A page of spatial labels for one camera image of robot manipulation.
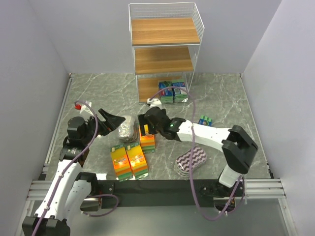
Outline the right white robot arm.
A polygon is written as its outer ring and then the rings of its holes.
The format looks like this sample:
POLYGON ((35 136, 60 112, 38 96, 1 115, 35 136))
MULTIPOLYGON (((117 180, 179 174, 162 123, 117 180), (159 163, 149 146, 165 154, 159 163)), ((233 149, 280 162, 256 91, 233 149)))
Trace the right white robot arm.
POLYGON ((258 145, 239 125, 232 128, 215 128, 193 123, 184 118, 169 118, 165 109, 150 108, 138 115, 141 134, 148 126, 149 134, 159 133, 168 140, 195 142, 221 151, 226 166, 219 177, 219 183, 231 188, 239 176, 246 175, 258 151, 258 145))

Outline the blue green sponge pack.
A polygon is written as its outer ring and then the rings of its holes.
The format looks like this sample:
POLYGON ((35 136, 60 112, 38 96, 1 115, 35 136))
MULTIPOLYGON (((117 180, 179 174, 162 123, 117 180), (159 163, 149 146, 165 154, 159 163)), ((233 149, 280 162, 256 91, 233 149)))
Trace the blue green sponge pack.
MULTIPOLYGON (((163 88, 171 87, 171 81, 159 81, 158 88, 162 90, 163 88)), ((173 89, 168 88, 159 93, 159 99, 162 104, 172 104, 174 102, 173 89)))
POLYGON ((188 95, 185 91, 181 90, 180 88, 186 89, 186 83, 182 79, 176 79, 172 81, 172 86, 176 87, 173 88, 173 97, 174 102, 187 102, 188 95))

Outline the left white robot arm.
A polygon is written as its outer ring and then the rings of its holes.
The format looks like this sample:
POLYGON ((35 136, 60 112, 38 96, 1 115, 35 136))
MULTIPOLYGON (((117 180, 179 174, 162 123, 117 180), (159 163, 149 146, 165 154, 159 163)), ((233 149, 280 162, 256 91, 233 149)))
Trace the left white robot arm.
POLYGON ((34 216, 25 217, 22 230, 26 236, 68 236, 73 217, 87 197, 100 197, 95 173, 83 171, 89 147, 98 136, 116 130, 125 117, 112 115, 103 109, 99 113, 81 110, 67 125, 59 163, 50 188, 34 216))

